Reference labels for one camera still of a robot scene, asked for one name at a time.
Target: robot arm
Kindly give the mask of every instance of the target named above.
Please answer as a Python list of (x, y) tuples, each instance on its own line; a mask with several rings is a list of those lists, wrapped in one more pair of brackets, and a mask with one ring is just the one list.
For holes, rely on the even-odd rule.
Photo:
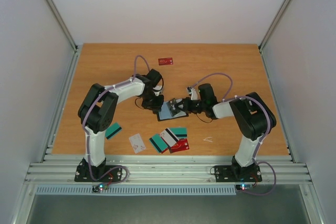
[(268, 128), (264, 111), (257, 103), (265, 109), (269, 117), (270, 126), (268, 133), (276, 126), (275, 116), (256, 92), (247, 94), (243, 98), (237, 97), (228, 101), (217, 102), (210, 84), (200, 85), (198, 89), (201, 96), (200, 100), (185, 98), (176, 104), (175, 108), (186, 113), (205, 112), (206, 116), (213, 120), (234, 116), (243, 136), (239, 149), (233, 156), (230, 170), (236, 181), (246, 176), (249, 177), (250, 173), (256, 171), (254, 157), (260, 147), (260, 139)]
[(78, 111), (81, 123), (83, 123), (89, 108), (97, 97), (106, 90), (109, 90), (109, 92), (106, 92), (99, 101), (102, 103), (101, 106), (95, 105), (93, 107), (86, 121), (85, 129), (88, 143), (86, 154), (80, 164), (81, 172), (79, 173), (82, 176), (89, 177), (87, 176), (89, 159), (95, 177), (100, 177), (106, 170), (104, 167), (106, 162), (104, 153), (105, 132), (113, 120), (117, 104), (131, 97), (140, 97), (143, 99), (142, 106), (145, 109), (152, 110), (155, 113), (160, 111), (164, 97), (160, 94), (161, 92), (157, 92), (159, 87), (157, 84), (161, 79), (160, 73), (152, 69), (144, 76), (137, 74), (135, 78), (105, 87), (96, 83), (90, 88)]

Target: aluminum frame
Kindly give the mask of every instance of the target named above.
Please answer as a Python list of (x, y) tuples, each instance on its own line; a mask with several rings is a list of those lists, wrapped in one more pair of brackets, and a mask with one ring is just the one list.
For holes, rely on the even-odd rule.
[(71, 33), (69, 32), (66, 24), (63, 21), (63, 18), (61, 17), (56, 5), (54, 4), (53, 0), (46, 0), (48, 6), (51, 9), (51, 12), (53, 13), (54, 17), (56, 18), (58, 24), (60, 25), (61, 29), (63, 30), (65, 36), (67, 37), (72, 49), (74, 50), (74, 52), (76, 52), (77, 50), (77, 45), (71, 35)]
[(44, 155), (52, 150), (54, 140), (56, 138), (56, 134), (59, 128), (60, 120), (63, 115), (64, 107), (68, 98), (68, 94), (70, 91), (70, 87), (72, 84), (73, 76), (75, 75), (75, 69), (78, 64), (79, 56), (82, 50), (82, 45), (78, 47), (78, 49), (73, 53), (72, 59), (70, 61), (69, 68), (66, 73), (66, 77), (64, 79), (64, 82), (62, 84), (60, 95), (57, 99), (57, 105), (55, 107), (52, 121), (50, 123), (49, 129), (48, 129), (48, 135), (44, 142), (45, 148), (44, 151), (40, 155), (40, 162), (43, 161)]
[(31, 207), (34, 202), (34, 198), (37, 191), (37, 185), (34, 184), (24, 184), (18, 202), (19, 204), (16, 205), (14, 210), (14, 216), (12, 218), (12, 224), (26, 224)]
[(275, 30), (275, 28), (277, 27), (278, 23), (280, 22), (282, 16), (284, 15), (284, 13), (286, 12), (290, 2), (292, 0), (284, 0), (283, 3), (281, 4), (281, 7), (279, 8), (279, 11), (277, 12), (277, 14), (275, 15), (270, 27), (268, 28), (264, 38), (262, 39), (259, 48), (262, 50), (264, 49), (264, 47), (266, 46), (270, 36), (272, 35), (273, 31)]
[[(27, 184), (77, 184), (73, 181), (82, 155), (45, 156), (43, 163), (33, 163), (28, 169)], [(124, 165), (130, 171), (127, 184), (136, 185), (202, 185), (218, 184), (211, 169), (215, 165), (230, 165), (231, 156), (107, 156), (108, 165)], [(260, 156), (275, 169), (278, 184), (312, 184), (305, 164), (293, 163), (290, 156)], [(263, 182), (273, 184), (274, 176), (267, 165), (260, 165)], [(239, 183), (221, 183), (235, 185)]]
[(303, 201), (311, 223), (326, 224), (326, 219), (317, 197), (314, 185), (300, 185)]

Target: wooden surface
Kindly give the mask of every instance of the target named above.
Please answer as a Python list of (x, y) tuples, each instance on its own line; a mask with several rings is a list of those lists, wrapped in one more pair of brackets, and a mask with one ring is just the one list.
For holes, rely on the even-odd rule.
[[(158, 70), (164, 78), (165, 101), (187, 96), (186, 87), (213, 72), (225, 72), (233, 80), (233, 89), (228, 98), (235, 94), (245, 95), (256, 91), (269, 108), (276, 113), (263, 63), (256, 45), (214, 44), (85, 44), (83, 46), (74, 80), (68, 96), (53, 154), (84, 154), (85, 135), (77, 117), (77, 111), (94, 83), (103, 86), (126, 80), (133, 73), (136, 55), (146, 57), (151, 68)], [(172, 57), (174, 65), (159, 66), (158, 58)], [(146, 66), (138, 61), (138, 73), (146, 74)], [(229, 87), (224, 76), (213, 76), (209, 82), (220, 100)], [(134, 154), (129, 137), (140, 133), (146, 150), (137, 155), (158, 154), (149, 138), (167, 127), (186, 127), (190, 149), (174, 154), (158, 155), (234, 155), (242, 136), (234, 117), (201, 122), (196, 115), (158, 122), (149, 110), (134, 105), (134, 99), (123, 101), (117, 106), (113, 122), (118, 122), (122, 131), (111, 140), (105, 141), (106, 154)], [(208, 120), (201, 114), (200, 118)], [(279, 117), (278, 125), (265, 139), (260, 155), (287, 155)], [(213, 142), (204, 141), (212, 137)]]

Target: purple cable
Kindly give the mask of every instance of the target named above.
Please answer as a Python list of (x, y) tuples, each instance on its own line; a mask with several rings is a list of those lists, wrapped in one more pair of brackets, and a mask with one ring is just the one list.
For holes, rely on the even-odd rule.
[(142, 55), (137, 55), (137, 56), (135, 57), (135, 59), (134, 59), (134, 72), (133, 72), (133, 79), (132, 79), (132, 81), (134, 80), (135, 75), (137, 74), (137, 63), (136, 63), (136, 62), (137, 62), (137, 59), (138, 59), (139, 57), (140, 57), (141, 59), (143, 59), (144, 62), (146, 63), (148, 72), (150, 71), (150, 67), (149, 67), (148, 62), (146, 61), (146, 59), (145, 59)]
[(230, 87), (228, 88), (228, 90), (226, 91), (225, 95), (223, 96), (223, 100), (226, 98), (226, 96), (230, 93), (231, 89), (232, 89), (232, 86), (233, 86), (233, 79), (231, 78), (231, 76), (229, 76), (228, 74), (226, 73), (211, 73), (211, 74), (208, 74), (207, 76), (203, 77), (201, 80), (199, 80), (198, 82), (196, 82), (194, 85), (191, 86), (191, 88), (195, 87), (197, 84), (199, 84), (201, 81), (205, 80), (206, 78), (210, 77), (210, 76), (214, 76), (214, 75), (222, 75), (222, 76), (226, 76), (227, 78), (229, 78), (231, 84), (230, 84)]
[(276, 184), (277, 184), (277, 175), (275, 174), (275, 170), (274, 170), (274, 168), (273, 168), (268, 162), (266, 162), (266, 161), (260, 161), (260, 162), (257, 163), (257, 165), (260, 165), (260, 164), (266, 164), (266, 165), (268, 165), (268, 166), (271, 168), (272, 172), (273, 172), (273, 175), (274, 175), (274, 183), (273, 183), (273, 186), (272, 186), (271, 190), (268, 191), (268, 192), (266, 192), (266, 193), (264, 193), (264, 194), (257, 194), (257, 193), (252, 193), (252, 192), (250, 192), (250, 191), (243, 191), (243, 190), (241, 190), (242, 193), (246, 193), (246, 194), (250, 194), (250, 195), (255, 195), (255, 196), (266, 196), (266, 195), (271, 194), (271, 192), (274, 191), (275, 186), (276, 186)]
[(109, 169), (109, 170), (108, 170), (106, 173), (104, 173), (100, 178), (98, 178), (98, 179), (94, 178), (94, 176), (93, 176), (93, 174), (92, 174), (91, 157), (90, 157), (90, 155), (91, 155), (91, 154), (90, 154), (90, 142), (89, 142), (89, 139), (90, 139), (90, 132), (85, 128), (85, 125), (86, 125), (86, 121), (88, 120), (88, 117), (89, 117), (91, 111), (93, 110), (93, 108), (95, 107), (95, 105), (98, 103), (98, 101), (99, 101), (99, 100), (100, 100), (100, 99), (101, 99), (107, 92), (109, 92), (109, 91), (112, 90), (112, 89), (115, 89), (115, 88), (118, 88), (118, 87), (120, 87), (120, 86), (123, 86), (123, 85), (125, 85), (125, 84), (128, 84), (128, 83), (132, 82), (132, 81), (135, 79), (135, 75), (136, 75), (136, 73), (137, 73), (137, 63), (136, 63), (136, 62), (137, 62), (137, 59), (138, 59), (139, 57), (142, 58), (142, 59), (145, 61), (146, 65), (147, 65), (147, 68), (148, 68), (148, 71), (150, 71), (150, 67), (149, 67), (149, 65), (148, 65), (148, 63), (147, 63), (147, 61), (146, 61), (146, 59), (145, 59), (143, 56), (141, 56), (141, 55), (137, 55), (137, 56), (135, 57), (135, 59), (134, 59), (134, 74), (133, 74), (132, 79), (131, 79), (131, 80), (127, 80), (127, 81), (123, 81), (123, 82), (119, 83), (118, 85), (111, 86), (111, 87), (109, 87), (108, 89), (105, 89), (103, 92), (101, 92), (101, 94), (100, 94), (100, 95), (95, 99), (95, 101), (92, 103), (91, 107), (89, 108), (88, 112), (86, 113), (86, 115), (85, 115), (85, 117), (84, 117), (84, 120), (83, 120), (83, 123), (82, 123), (82, 128), (83, 128), (83, 130), (84, 130), (84, 131), (86, 132), (86, 134), (87, 134), (87, 138), (86, 138), (86, 150), (87, 150), (87, 155), (88, 155), (89, 172), (90, 172), (91, 179), (94, 180), (94, 181), (98, 181), (98, 180), (100, 180), (101, 178), (103, 178), (103, 177), (105, 177), (107, 174), (109, 174), (112, 170), (117, 169), (117, 168), (122, 168), (122, 169), (124, 169), (124, 170), (126, 171), (125, 178), (122, 179), (122, 180), (120, 180), (119, 182), (112, 182), (111, 184), (118, 184), (118, 183), (124, 182), (124, 181), (127, 179), (128, 175), (129, 175), (129, 170), (127, 169), (127, 167), (125, 167), (125, 166), (116, 166), (116, 167), (114, 167), (114, 168)]
[(252, 192), (249, 192), (249, 191), (242, 191), (242, 192), (247, 193), (247, 194), (251, 194), (251, 195), (256, 195), (256, 196), (265, 196), (265, 195), (269, 195), (269, 194), (275, 189), (275, 186), (276, 186), (276, 184), (277, 184), (277, 175), (276, 175), (276, 173), (275, 173), (274, 168), (273, 168), (268, 162), (266, 162), (266, 161), (260, 161), (260, 162), (257, 163), (257, 162), (256, 162), (256, 156), (257, 156), (257, 153), (258, 153), (258, 150), (259, 150), (260, 146), (262, 145), (262, 142), (264, 141), (265, 137), (268, 135), (268, 133), (269, 133), (269, 131), (270, 131), (270, 129), (271, 129), (271, 121), (270, 121), (269, 115), (267, 114), (267, 111), (266, 111), (266, 109), (264, 108), (264, 106), (262, 106), (260, 102), (258, 102), (256, 99), (254, 99), (254, 98), (252, 98), (252, 97), (247, 97), (247, 96), (245, 96), (245, 95), (237, 95), (237, 96), (235, 96), (235, 98), (230, 98), (230, 99), (228, 99), (227, 101), (232, 101), (232, 100), (235, 100), (235, 99), (237, 99), (237, 98), (245, 98), (245, 99), (248, 99), (248, 100), (250, 100), (250, 101), (253, 101), (255, 104), (257, 104), (257, 105), (261, 108), (261, 110), (263, 111), (263, 113), (264, 113), (264, 115), (265, 115), (265, 117), (266, 117), (266, 121), (267, 121), (266, 132), (265, 132), (264, 135), (259, 139), (259, 142), (258, 142), (258, 144), (257, 144), (257, 147), (256, 147), (256, 149), (255, 149), (255, 151), (254, 151), (254, 153), (253, 153), (252, 159), (253, 159), (253, 162), (254, 162), (256, 165), (259, 165), (259, 164), (266, 164), (266, 165), (268, 165), (268, 166), (271, 168), (271, 170), (272, 170), (272, 172), (273, 172), (273, 175), (274, 175), (274, 183), (273, 183), (273, 186), (272, 186), (271, 190), (268, 191), (267, 193), (264, 193), (264, 194), (257, 194), (257, 193), (252, 193)]
[(259, 150), (260, 146), (262, 145), (262, 142), (264, 141), (264, 139), (266, 138), (266, 136), (268, 135), (268, 133), (269, 133), (269, 131), (271, 129), (271, 120), (270, 120), (269, 115), (267, 114), (267, 111), (264, 108), (264, 106), (262, 106), (260, 102), (258, 102), (256, 99), (254, 99), (252, 97), (247, 97), (245, 95), (236, 95), (234, 98), (230, 98), (230, 99), (228, 99), (226, 101), (229, 102), (229, 101), (232, 101), (232, 100), (236, 100), (237, 98), (245, 98), (247, 100), (253, 101), (255, 104), (257, 104), (261, 108), (261, 110), (263, 111), (263, 113), (265, 115), (265, 118), (266, 118), (266, 122), (267, 122), (266, 132), (259, 139), (257, 147), (256, 147), (256, 149), (255, 149), (255, 151), (253, 153), (253, 156), (252, 156), (252, 158), (254, 160), (254, 163), (256, 163), (256, 156), (257, 156), (258, 150)]

